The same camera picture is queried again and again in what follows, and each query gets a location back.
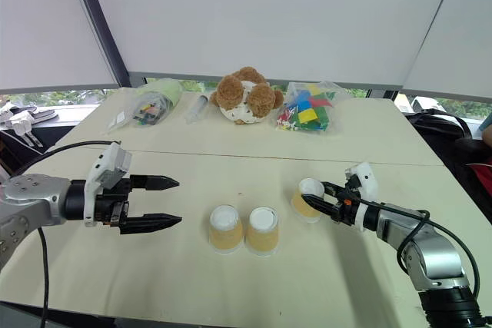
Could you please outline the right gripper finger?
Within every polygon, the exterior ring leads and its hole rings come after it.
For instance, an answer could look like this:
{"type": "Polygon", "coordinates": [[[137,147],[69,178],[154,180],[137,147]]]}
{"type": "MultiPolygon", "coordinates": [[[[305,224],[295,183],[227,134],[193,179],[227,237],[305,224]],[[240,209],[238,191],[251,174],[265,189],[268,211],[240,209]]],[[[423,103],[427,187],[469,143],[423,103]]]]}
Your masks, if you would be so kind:
{"type": "Polygon", "coordinates": [[[328,215],[332,220],[337,222],[341,220],[340,210],[337,206],[313,194],[302,194],[301,197],[310,207],[328,215]]]}
{"type": "Polygon", "coordinates": [[[329,195],[331,197],[336,197],[336,198],[346,198],[346,188],[341,187],[339,185],[333,184],[331,182],[323,181],[321,183],[324,187],[324,193],[326,195],[329,195]]]}

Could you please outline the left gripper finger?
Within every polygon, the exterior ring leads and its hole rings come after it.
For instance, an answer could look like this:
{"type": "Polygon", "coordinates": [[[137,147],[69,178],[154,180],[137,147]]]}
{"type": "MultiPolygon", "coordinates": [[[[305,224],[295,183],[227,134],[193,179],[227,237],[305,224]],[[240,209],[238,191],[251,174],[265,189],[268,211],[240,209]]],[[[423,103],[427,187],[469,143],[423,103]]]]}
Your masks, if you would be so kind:
{"type": "Polygon", "coordinates": [[[144,189],[146,191],[164,191],[173,187],[178,187],[180,183],[170,177],[161,175],[135,175],[130,177],[132,189],[144,189]]]}
{"type": "Polygon", "coordinates": [[[181,217],[170,214],[144,214],[126,217],[119,223],[119,229],[120,234],[146,234],[173,227],[181,221],[181,217]]]}

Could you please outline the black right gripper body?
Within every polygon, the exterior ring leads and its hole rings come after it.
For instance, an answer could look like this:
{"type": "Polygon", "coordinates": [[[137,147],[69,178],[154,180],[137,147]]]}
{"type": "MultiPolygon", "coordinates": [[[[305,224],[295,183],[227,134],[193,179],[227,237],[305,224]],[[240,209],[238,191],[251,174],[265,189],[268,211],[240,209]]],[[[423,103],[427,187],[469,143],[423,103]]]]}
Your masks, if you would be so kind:
{"type": "Polygon", "coordinates": [[[346,225],[354,225],[355,216],[361,203],[361,194],[359,187],[361,182],[356,177],[351,177],[347,180],[344,187],[346,188],[346,198],[336,198],[337,206],[340,210],[341,220],[338,223],[346,225]]]}

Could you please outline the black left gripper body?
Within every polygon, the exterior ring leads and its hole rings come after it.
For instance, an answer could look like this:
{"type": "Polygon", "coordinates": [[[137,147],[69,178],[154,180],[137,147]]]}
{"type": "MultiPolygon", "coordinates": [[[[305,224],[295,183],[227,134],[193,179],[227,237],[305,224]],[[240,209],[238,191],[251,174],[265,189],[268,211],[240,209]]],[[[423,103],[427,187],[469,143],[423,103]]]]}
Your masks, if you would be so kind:
{"type": "Polygon", "coordinates": [[[121,234],[129,234],[128,195],[131,193],[129,178],[121,179],[114,187],[105,188],[95,198],[94,221],[110,227],[118,227],[121,234]]]}

